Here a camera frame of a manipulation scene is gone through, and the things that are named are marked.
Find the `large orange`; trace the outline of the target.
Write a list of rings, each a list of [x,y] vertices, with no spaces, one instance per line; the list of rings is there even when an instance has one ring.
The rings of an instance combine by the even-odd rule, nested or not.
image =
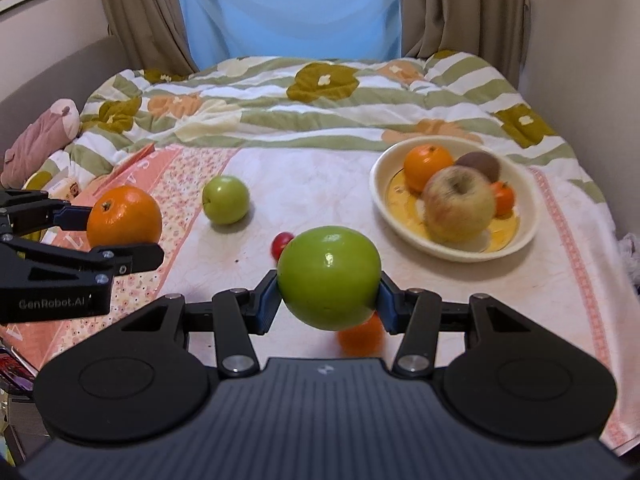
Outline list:
[[[104,193],[88,217],[86,234],[91,248],[155,244],[163,229],[160,206],[141,188],[122,185]]]

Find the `green apple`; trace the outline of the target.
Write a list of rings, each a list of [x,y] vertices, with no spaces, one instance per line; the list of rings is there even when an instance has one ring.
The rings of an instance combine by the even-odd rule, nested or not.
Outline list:
[[[381,257],[353,229],[320,226],[300,233],[283,249],[277,271],[288,310],[311,327],[339,332],[373,315]]]
[[[210,222],[230,226],[250,211],[250,191],[240,179],[221,174],[204,186],[202,207]]]

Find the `small tangerine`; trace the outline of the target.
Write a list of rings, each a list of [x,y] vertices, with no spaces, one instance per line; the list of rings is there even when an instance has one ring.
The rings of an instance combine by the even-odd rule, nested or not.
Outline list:
[[[337,343],[344,356],[366,358],[379,354],[384,347],[384,327],[380,318],[374,314],[367,322],[336,334]]]
[[[503,181],[497,181],[490,187],[495,196],[496,216],[498,218],[508,216],[515,205],[515,193],[513,188]]]

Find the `red oval tomato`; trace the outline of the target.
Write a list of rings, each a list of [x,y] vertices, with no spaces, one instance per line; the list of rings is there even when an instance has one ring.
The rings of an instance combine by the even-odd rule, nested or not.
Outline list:
[[[284,248],[294,237],[295,235],[291,232],[281,232],[276,235],[270,246],[270,252],[274,260],[279,261]]]

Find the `pink plush toy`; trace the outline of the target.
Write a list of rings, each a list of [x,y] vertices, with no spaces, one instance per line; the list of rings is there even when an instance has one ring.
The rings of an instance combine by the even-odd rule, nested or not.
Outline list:
[[[4,152],[1,185],[21,188],[46,159],[78,136],[80,116],[71,99],[55,101]]]

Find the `small tangerine in bowl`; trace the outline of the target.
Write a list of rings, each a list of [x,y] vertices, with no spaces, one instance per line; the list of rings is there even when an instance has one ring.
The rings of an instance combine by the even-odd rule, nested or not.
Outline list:
[[[515,193],[513,188],[503,181],[497,181],[490,187],[495,196],[496,216],[498,218],[508,216],[515,205]]]

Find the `red yellow apple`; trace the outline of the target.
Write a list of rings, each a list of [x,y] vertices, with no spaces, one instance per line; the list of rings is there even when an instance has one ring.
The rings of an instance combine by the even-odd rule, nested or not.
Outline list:
[[[465,166],[450,166],[434,174],[422,200],[427,229],[444,242],[463,243],[478,237],[497,211],[489,180]]]

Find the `cream oval bowl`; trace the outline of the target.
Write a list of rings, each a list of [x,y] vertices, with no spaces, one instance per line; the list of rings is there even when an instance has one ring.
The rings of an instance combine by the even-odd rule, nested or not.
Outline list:
[[[375,210],[384,222],[409,245],[431,256],[453,262],[476,263],[504,258],[525,248],[538,231],[542,200],[534,177],[529,171],[497,154],[500,177],[513,188],[515,204],[509,218],[498,218],[474,240],[464,243],[442,243],[431,237],[420,217],[424,203],[405,190],[398,194],[402,206],[412,207],[413,214],[394,214],[390,192],[404,186],[404,160],[417,146],[440,146],[458,158],[469,152],[490,153],[480,144],[454,136],[415,136],[392,145],[373,164],[369,174],[369,190]]]

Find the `striped floral quilt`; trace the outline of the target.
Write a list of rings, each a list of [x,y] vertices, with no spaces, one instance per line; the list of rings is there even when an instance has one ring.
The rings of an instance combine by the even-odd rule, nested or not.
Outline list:
[[[379,63],[248,56],[189,76],[122,70],[90,93],[78,136],[26,172],[64,171],[87,185],[149,144],[380,152],[413,136],[485,145],[604,200],[570,144],[502,73],[449,50]]]

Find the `brown kiwi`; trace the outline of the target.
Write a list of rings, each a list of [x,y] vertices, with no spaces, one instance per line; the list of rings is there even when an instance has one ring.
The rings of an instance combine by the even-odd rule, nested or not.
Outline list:
[[[465,153],[457,158],[456,165],[479,171],[490,183],[495,183],[500,178],[501,166],[498,158],[484,151]]]

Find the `orange in bowl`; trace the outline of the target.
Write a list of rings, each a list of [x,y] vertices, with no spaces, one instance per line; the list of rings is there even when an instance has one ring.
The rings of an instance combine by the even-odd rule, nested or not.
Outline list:
[[[404,158],[402,169],[408,189],[421,194],[427,184],[440,170],[454,164],[454,158],[438,145],[422,144],[413,148]]]

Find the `beige left curtain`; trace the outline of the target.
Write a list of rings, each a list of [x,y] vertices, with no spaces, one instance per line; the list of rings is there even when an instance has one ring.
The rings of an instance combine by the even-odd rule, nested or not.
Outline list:
[[[101,0],[108,30],[134,68],[188,76],[193,61],[179,0]]]

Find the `beige curtain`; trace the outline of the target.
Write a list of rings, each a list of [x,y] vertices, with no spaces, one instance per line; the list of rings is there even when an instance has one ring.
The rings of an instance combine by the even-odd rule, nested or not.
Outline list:
[[[179,0],[101,0],[108,30],[134,68],[188,76],[193,61]]]
[[[475,54],[518,85],[528,40],[528,0],[400,0],[401,52]]]

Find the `blue window cloth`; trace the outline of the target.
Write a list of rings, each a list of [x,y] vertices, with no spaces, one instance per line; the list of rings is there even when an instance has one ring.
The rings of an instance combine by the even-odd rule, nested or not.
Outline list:
[[[401,55],[400,0],[179,0],[201,70],[227,58],[388,61]]]

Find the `beige right curtain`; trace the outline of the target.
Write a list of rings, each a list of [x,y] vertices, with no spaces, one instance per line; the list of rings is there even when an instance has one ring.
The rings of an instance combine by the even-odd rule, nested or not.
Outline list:
[[[475,54],[518,85],[528,40],[528,0],[400,0],[401,52]]]

